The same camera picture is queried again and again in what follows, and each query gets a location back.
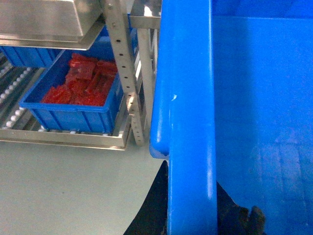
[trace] red plastic pieces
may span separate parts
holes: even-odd
[[[45,94],[41,103],[103,106],[117,73],[116,64],[73,53],[65,83]]]

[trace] blue plastic crate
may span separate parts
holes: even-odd
[[[312,1],[213,0],[200,51],[208,14],[194,12],[207,1],[177,2],[162,2],[151,125],[151,154],[169,158],[168,234],[217,234],[202,202],[216,169],[236,203],[262,209],[268,235],[313,235]]]
[[[53,65],[22,98],[20,106],[29,109],[46,129],[111,133],[123,97],[118,75],[103,107],[40,103],[52,86],[64,83],[69,70],[68,62],[73,52],[102,60],[114,59],[108,40],[92,46],[87,51],[63,50]]]
[[[32,47],[0,47],[15,67],[48,68],[60,53],[59,49]]]

